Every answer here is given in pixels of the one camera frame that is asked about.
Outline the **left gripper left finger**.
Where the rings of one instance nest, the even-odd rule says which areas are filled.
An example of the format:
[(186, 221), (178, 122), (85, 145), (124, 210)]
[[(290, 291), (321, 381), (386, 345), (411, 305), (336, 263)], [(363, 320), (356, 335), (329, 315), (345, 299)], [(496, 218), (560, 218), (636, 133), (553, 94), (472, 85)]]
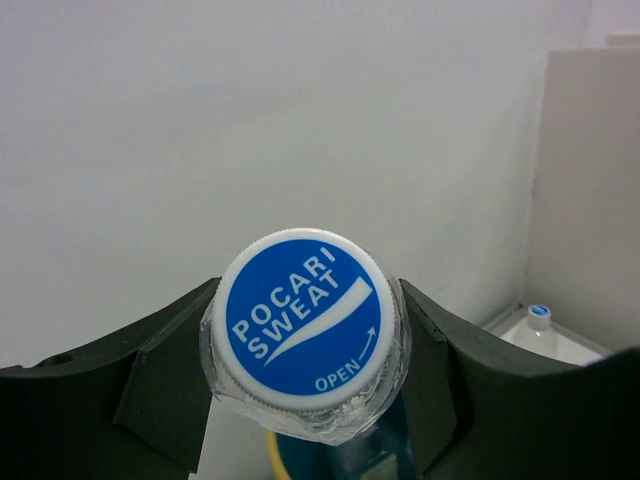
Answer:
[(4, 479), (186, 479), (212, 392), (200, 321), (213, 278), (167, 307), (33, 367), (1, 371)]

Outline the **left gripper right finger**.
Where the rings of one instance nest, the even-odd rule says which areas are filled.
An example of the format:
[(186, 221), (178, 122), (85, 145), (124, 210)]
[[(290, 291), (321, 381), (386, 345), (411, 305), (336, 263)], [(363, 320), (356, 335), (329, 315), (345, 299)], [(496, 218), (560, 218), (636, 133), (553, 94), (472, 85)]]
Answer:
[(516, 347), (402, 286), (402, 388), (422, 479), (635, 479), (639, 351), (586, 366)]

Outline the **clear bottle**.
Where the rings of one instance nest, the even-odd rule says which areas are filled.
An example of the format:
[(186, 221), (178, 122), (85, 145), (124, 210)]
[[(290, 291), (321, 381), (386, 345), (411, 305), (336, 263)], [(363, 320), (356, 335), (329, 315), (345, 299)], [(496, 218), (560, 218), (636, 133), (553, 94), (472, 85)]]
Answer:
[(214, 397), (269, 432), (339, 446), (408, 439), (411, 329), (399, 281), (356, 243), (314, 228), (267, 235), (220, 279), (201, 321)]
[(604, 347), (556, 325), (546, 306), (535, 305), (533, 310), (531, 313), (528, 306), (515, 309), (496, 321), (491, 332), (519, 348), (573, 365), (588, 365), (610, 355)]

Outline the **blue bin yellow rim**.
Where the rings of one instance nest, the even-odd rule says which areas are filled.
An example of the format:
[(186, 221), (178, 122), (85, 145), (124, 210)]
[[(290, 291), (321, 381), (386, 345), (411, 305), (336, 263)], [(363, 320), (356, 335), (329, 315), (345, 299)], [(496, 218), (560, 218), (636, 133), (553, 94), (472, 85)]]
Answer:
[(339, 446), (267, 434), (276, 479), (416, 479), (408, 439), (374, 429)]

